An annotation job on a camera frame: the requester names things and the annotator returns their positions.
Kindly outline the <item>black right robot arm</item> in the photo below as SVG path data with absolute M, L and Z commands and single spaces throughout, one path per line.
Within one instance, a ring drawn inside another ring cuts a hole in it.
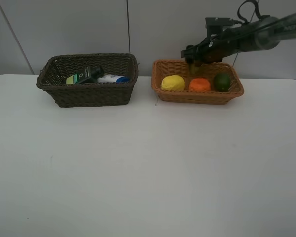
M 233 54 L 271 50 L 283 40 L 296 39 L 296 13 L 281 19 L 263 15 L 251 23 L 218 17 L 205 21 L 207 36 L 181 51 L 189 64 L 218 63 Z

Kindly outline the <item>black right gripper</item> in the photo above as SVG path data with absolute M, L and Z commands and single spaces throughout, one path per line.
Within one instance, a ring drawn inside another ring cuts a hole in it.
M 195 67 L 201 67 L 202 63 L 218 63 L 225 57 L 235 54 L 238 44 L 239 39 L 236 36 L 221 34 L 205 38 L 197 45 L 188 45 L 181 51 L 181 58 Z

